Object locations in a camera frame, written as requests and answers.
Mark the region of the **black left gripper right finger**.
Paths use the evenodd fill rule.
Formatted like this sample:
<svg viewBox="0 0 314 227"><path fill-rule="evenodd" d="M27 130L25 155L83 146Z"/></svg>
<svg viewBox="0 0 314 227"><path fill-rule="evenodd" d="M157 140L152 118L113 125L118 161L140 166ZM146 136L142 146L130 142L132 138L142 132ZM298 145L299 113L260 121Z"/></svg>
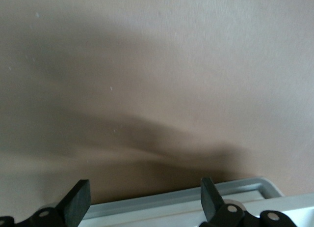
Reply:
<svg viewBox="0 0 314 227"><path fill-rule="evenodd" d="M206 218L202 227L294 227L286 214L266 210L255 217L239 205L225 203L211 178L201 179L201 205Z"/></svg>

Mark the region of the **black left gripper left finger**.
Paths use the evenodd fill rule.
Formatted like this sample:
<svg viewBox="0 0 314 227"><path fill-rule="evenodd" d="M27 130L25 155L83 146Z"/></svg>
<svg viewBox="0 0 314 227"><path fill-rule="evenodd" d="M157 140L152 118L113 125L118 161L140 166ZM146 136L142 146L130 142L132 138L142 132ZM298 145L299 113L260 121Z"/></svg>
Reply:
<svg viewBox="0 0 314 227"><path fill-rule="evenodd" d="M11 216L2 216L2 227L77 227L90 207L90 181L79 180L55 206L36 211L17 223Z"/></svg>

